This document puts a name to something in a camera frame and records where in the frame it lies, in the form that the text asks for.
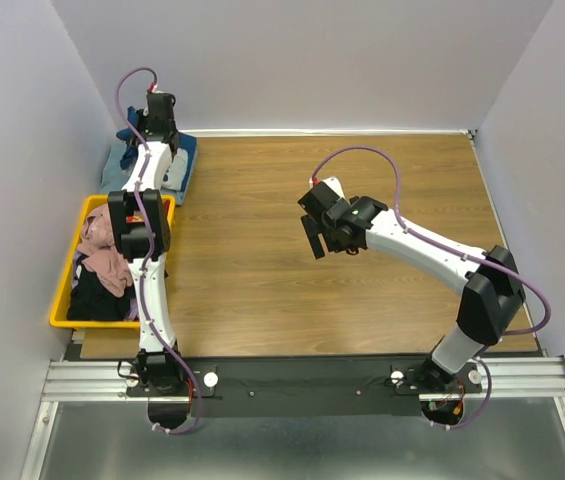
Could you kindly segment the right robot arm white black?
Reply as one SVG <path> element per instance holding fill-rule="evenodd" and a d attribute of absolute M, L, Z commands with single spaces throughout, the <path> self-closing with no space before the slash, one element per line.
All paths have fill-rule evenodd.
<path fill-rule="evenodd" d="M 312 186 L 298 204 L 315 258 L 374 250 L 411 264 L 459 295 L 454 327 L 405 377 L 420 392 L 449 390 L 475 355 L 501 340 L 525 301 L 513 255 L 503 247 L 485 252 L 428 230 L 418 232 L 378 200 L 346 199 L 335 177 Z"/>

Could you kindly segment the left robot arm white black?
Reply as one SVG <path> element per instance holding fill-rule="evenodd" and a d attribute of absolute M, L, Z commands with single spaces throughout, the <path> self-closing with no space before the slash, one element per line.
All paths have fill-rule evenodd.
<path fill-rule="evenodd" d="M 141 127 L 131 128 L 139 141 L 138 159 L 123 189 L 108 194 L 107 205 L 115 247 L 127 261 L 138 306 L 140 337 L 133 362 L 138 386 L 168 396 L 185 388 L 185 374 L 174 356 L 177 339 L 166 299 L 170 227 L 160 188 L 179 134 L 175 97 L 152 88 L 146 101 Z"/>

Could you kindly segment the dark blue t-shirt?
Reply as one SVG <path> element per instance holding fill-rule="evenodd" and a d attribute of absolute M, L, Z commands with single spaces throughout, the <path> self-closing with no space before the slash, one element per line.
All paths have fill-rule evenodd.
<path fill-rule="evenodd" d="M 159 141 L 140 141 L 135 131 L 146 129 L 146 110 L 128 107 L 125 117 L 126 127 L 116 133 L 120 144 L 111 149 L 106 164 L 109 178 L 102 174 L 101 192 L 132 192 L 140 183 L 140 191 L 159 189 L 182 202 L 197 158 L 197 139 L 179 133 L 175 150 Z"/>

